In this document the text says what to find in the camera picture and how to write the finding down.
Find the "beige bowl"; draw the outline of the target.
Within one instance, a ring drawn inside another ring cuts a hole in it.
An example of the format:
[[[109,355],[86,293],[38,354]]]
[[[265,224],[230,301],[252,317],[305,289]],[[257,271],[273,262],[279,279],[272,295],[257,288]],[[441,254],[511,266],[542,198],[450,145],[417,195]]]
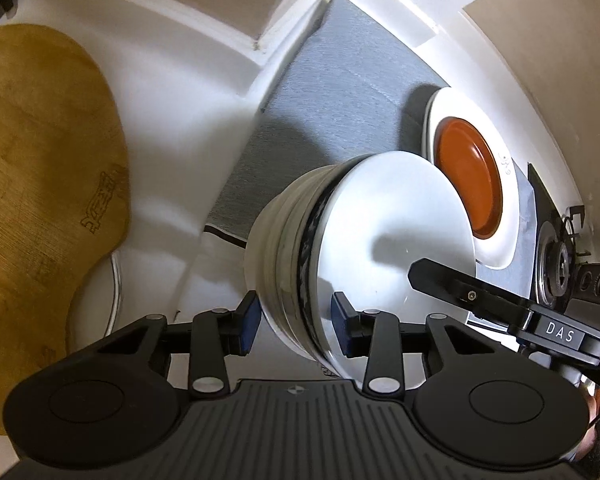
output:
[[[292,352],[310,361],[315,361],[317,354],[298,307],[300,242],[313,207],[329,194],[329,185],[341,180],[362,160],[358,156],[302,174],[262,209],[248,235],[246,284],[258,294],[266,322],[275,336]]]

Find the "grey table mat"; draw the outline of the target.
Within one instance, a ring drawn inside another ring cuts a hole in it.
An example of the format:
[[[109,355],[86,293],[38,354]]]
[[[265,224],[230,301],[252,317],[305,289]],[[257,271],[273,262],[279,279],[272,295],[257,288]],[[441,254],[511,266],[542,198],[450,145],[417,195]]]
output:
[[[358,155],[422,150],[426,107],[450,85],[350,0],[330,0],[259,110],[204,225],[214,270],[242,284],[258,214],[287,185]]]

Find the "white patterned cloth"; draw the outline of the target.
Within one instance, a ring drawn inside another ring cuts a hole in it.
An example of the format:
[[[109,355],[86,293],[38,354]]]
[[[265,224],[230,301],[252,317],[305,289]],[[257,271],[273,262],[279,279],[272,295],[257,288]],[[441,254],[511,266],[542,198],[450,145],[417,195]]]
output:
[[[247,292],[243,263],[242,248],[204,232],[173,321],[189,322],[197,313],[213,308],[236,308]],[[266,321],[260,323],[248,356],[229,356],[226,367],[231,382],[242,378],[314,380],[325,377],[317,363],[288,349]]]

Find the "black gas stove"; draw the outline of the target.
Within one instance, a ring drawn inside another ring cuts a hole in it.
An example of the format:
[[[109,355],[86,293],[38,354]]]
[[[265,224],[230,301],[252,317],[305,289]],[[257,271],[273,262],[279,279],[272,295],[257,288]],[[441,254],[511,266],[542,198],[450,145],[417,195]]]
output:
[[[535,199],[536,231],[532,299],[559,313],[586,314],[600,322],[600,263],[579,247],[585,224],[585,206],[558,210],[532,165],[528,180]]]

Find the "orange brown plate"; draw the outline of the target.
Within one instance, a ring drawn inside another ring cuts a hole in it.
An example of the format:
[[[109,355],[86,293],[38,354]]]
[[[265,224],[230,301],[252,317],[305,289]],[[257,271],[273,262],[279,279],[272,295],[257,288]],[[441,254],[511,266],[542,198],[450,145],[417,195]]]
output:
[[[434,136],[434,164],[460,196],[474,237],[487,240],[493,236],[502,218],[502,182],[479,130],[463,118],[442,120]]]

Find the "small white floral plate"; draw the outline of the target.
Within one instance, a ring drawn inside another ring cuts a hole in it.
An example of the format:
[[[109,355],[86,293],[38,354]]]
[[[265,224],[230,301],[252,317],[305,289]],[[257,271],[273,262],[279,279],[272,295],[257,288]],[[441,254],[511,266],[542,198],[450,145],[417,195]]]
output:
[[[519,192],[512,155],[492,119],[466,93],[441,88],[428,100],[422,156],[443,172],[468,215],[478,263],[513,262]]]

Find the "white bowl blue rim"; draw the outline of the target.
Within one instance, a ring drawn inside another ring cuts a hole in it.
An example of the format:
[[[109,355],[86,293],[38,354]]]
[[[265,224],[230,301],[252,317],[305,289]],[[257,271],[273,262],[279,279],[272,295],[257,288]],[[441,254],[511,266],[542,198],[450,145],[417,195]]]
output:
[[[466,311],[412,289],[407,273],[421,258],[476,273],[460,196],[422,156],[393,151],[367,157],[329,196],[311,250],[310,315],[317,344],[337,375],[362,382],[366,359],[341,351],[330,316],[335,292],[355,310],[390,312],[405,323],[425,322],[430,313],[467,320]]]

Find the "round wooden cutting board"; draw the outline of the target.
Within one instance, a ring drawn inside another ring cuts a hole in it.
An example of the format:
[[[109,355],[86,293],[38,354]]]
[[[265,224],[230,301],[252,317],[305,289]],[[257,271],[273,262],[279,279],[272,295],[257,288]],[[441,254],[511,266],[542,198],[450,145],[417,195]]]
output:
[[[0,434],[10,390],[66,355],[73,297],[129,222],[128,151],[98,65],[56,29],[0,26]]]

